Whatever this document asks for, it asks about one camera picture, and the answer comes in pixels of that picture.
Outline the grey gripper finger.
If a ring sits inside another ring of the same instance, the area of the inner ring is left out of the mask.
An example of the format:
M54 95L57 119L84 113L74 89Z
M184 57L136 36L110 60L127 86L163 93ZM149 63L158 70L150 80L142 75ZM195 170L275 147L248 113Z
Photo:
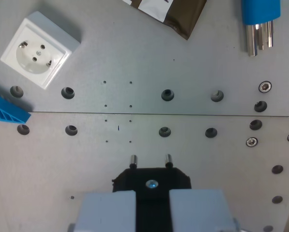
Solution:
M217 189L173 189L169 191L174 232L237 232L223 191Z
M70 232L135 232L136 192L87 193Z

